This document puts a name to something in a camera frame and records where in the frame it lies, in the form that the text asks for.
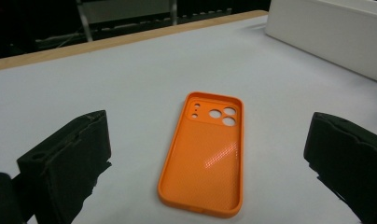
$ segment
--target table surface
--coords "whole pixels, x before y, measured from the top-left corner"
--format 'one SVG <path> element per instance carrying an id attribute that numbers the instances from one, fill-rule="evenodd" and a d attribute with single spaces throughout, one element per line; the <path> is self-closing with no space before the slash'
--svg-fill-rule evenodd
<path id="1" fill-rule="evenodd" d="M 0 69 L 11 66 L 0 70 L 0 172 L 17 175 L 20 155 L 71 119 L 105 109 L 113 165 L 101 174 L 76 224 L 357 224 L 302 154 L 315 111 L 377 133 L 377 82 L 265 35 L 267 16 L 245 15 L 252 16 L 108 49 L 72 47 L 73 53 L 57 49 L 0 61 Z M 50 60 L 52 52 L 59 59 Z M 235 217 L 174 209 L 157 196 L 191 91 L 244 102 L 244 203 Z"/>

